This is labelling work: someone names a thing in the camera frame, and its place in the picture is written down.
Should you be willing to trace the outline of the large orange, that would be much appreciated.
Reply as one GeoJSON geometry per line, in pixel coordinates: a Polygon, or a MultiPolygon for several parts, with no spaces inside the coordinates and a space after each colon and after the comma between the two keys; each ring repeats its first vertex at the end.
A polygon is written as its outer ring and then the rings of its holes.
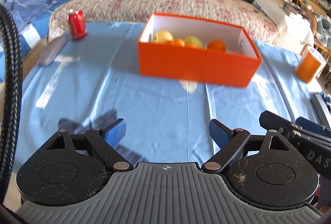
{"type": "Polygon", "coordinates": [[[207,49],[219,50],[222,52],[226,51],[226,45],[221,40],[213,40],[207,45],[207,49]]]}

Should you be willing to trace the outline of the yellow apple front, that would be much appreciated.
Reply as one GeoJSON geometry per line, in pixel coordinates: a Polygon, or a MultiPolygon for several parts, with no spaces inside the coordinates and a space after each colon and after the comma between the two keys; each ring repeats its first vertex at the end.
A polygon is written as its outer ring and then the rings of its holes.
{"type": "Polygon", "coordinates": [[[199,49],[205,49],[202,41],[198,39],[195,36],[186,36],[184,38],[185,44],[194,44],[196,45],[199,49]]]}

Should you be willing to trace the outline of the yellow apple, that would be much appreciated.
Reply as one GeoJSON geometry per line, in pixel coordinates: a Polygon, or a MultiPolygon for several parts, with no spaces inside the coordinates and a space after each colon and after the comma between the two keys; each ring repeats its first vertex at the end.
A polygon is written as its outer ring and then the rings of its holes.
{"type": "Polygon", "coordinates": [[[186,36],[184,38],[185,44],[194,44],[196,45],[199,49],[205,49],[202,41],[198,39],[195,36],[186,36]]]}
{"type": "Polygon", "coordinates": [[[167,30],[161,30],[154,34],[153,43],[170,44],[173,41],[173,35],[167,30]]]}

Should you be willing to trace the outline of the orange cup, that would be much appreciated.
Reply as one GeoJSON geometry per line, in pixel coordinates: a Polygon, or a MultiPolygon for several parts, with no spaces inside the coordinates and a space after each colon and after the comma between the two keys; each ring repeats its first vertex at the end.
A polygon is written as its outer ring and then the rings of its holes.
{"type": "Polygon", "coordinates": [[[295,67],[295,73],[301,81],[310,83],[325,65],[326,61],[324,57],[309,45],[295,67]]]}

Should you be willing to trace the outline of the light blue table cloth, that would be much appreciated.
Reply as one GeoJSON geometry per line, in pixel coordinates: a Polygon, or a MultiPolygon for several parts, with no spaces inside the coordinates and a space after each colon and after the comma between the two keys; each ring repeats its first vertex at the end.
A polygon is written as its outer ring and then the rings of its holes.
{"type": "Polygon", "coordinates": [[[58,129],[61,119],[100,127],[110,114],[126,123],[121,145],[151,162],[204,163],[217,151],[210,120],[264,134],[260,114],[269,110],[290,121],[318,121],[311,96],[317,81],[295,74],[299,55],[257,42],[263,63],[245,88],[141,76],[137,39],[141,24],[89,23],[88,36],[68,40],[58,58],[35,66],[23,83],[14,168],[58,129]]]}

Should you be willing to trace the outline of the orange cardboard box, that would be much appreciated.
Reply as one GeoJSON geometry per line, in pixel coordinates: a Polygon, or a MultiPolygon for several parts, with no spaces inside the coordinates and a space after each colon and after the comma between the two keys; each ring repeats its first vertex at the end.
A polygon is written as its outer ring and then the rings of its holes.
{"type": "Polygon", "coordinates": [[[139,72],[152,77],[247,87],[263,62],[247,31],[230,23],[166,13],[152,13],[137,41],[139,72]],[[155,44],[161,31],[175,38],[197,37],[204,46],[223,41],[225,51],[155,44]]]}

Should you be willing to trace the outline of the grey glasses case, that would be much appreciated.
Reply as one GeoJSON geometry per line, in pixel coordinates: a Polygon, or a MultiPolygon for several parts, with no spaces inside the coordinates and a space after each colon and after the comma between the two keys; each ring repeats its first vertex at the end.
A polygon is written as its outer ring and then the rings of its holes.
{"type": "Polygon", "coordinates": [[[55,60],[59,52],[62,50],[66,41],[67,37],[65,36],[59,36],[53,39],[40,54],[38,64],[40,66],[50,65],[55,60]]]}

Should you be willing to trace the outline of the red soda can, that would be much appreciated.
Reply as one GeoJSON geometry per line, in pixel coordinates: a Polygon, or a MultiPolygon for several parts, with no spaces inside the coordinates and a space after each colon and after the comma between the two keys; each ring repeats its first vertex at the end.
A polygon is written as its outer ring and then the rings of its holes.
{"type": "Polygon", "coordinates": [[[71,8],[67,14],[67,22],[71,37],[74,41],[81,40],[87,36],[88,31],[82,10],[71,8]]]}

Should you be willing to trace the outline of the quilted pink bedspread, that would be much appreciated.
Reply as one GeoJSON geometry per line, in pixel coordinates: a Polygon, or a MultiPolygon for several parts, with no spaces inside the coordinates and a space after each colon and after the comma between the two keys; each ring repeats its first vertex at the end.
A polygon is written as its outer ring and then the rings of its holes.
{"type": "Polygon", "coordinates": [[[56,8],[49,20],[48,40],[67,29],[67,12],[82,10],[87,22],[146,22],[153,12],[231,23],[245,28],[254,40],[274,45],[279,31],[265,14],[244,0],[70,0],[56,8]]]}

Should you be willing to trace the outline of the blue striped bedsheet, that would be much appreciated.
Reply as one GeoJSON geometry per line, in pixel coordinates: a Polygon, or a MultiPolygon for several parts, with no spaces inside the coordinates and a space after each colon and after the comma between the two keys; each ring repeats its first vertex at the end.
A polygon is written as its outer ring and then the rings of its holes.
{"type": "Polygon", "coordinates": [[[22,56],[48,36],[51,13],[70,0],[6,0],[20,35],[22,56]]]}

